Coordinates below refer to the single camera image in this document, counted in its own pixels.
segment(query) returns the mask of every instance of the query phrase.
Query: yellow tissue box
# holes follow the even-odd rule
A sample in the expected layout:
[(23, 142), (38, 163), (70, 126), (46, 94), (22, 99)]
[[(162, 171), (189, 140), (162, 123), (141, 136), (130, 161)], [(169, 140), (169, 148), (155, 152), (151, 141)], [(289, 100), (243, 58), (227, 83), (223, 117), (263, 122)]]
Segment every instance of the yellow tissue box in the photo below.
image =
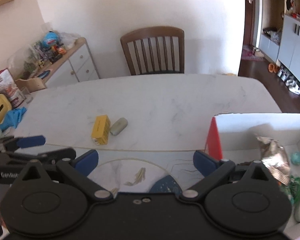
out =
[(107, 115), (99, 115), (93, 125), (91, 138), (97, 145), (108, 143), (110, 120)]

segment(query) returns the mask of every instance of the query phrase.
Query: gold foil wrapper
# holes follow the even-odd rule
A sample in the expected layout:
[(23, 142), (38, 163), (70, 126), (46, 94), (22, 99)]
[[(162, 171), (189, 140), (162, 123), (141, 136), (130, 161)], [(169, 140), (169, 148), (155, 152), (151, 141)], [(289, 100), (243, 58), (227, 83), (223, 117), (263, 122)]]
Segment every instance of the gold foil wrapper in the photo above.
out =
[(288, 185), (290, 181), (290, 165), (285, 149), (275, 140), (268, 137), (257, 137), (261, 150), (261, 160), (272, 176)]

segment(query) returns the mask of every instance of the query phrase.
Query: teal ball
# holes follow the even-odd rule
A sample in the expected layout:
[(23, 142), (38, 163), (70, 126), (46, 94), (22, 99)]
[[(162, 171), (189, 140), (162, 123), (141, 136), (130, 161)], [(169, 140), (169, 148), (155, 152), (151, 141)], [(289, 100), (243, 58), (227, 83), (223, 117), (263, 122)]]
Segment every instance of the teal ball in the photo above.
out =
[(295, 153), (291, 154), (290, 158), (291, 158), (292, 164), (300, 165), (300, 153), (299, 152), (295, 152)]

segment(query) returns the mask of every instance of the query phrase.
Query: wooden chair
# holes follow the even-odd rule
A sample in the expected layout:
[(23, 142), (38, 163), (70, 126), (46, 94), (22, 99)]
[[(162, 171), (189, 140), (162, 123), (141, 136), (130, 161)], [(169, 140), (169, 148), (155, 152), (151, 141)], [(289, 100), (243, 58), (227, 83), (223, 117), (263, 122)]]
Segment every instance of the wooden chair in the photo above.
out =
[[(151, 40), (153, 43), (155, 41), (156, 54), (153, 52)], [(138, 74), (185, 72), (185, 33), (181, 29), (168, 26), (143, 28), (127, 33), (121, 37), (120, 41), (131, 75), (136, 75), (136, 70)], [(175, 50), (174, 43), (178, 44), (178, 50)]]

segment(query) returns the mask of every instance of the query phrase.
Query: blue glove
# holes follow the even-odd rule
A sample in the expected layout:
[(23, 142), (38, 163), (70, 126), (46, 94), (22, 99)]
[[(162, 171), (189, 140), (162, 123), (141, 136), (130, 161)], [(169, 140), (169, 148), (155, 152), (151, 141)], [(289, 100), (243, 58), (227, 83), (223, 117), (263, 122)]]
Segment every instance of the blue glove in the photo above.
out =
[(9, 127), (17, 128), (18, 124), (22, 120), (23, 114), (27, 111), (25, 107), (10, 110), (6, 113), (2, 124), (0, 124), (0, 129), (2, 131), (7, 130)]

